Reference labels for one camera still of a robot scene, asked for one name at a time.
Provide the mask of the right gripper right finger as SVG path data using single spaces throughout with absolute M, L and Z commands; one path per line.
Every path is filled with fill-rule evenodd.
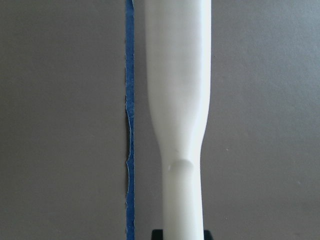
M 209 230 L 203 231 L 204 240 L 214 240 L 212 233 Z

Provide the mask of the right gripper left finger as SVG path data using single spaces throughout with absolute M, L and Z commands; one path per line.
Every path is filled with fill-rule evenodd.
M 151 232 L 151 240 L 163 240 L 163 230 L 153 229 Z

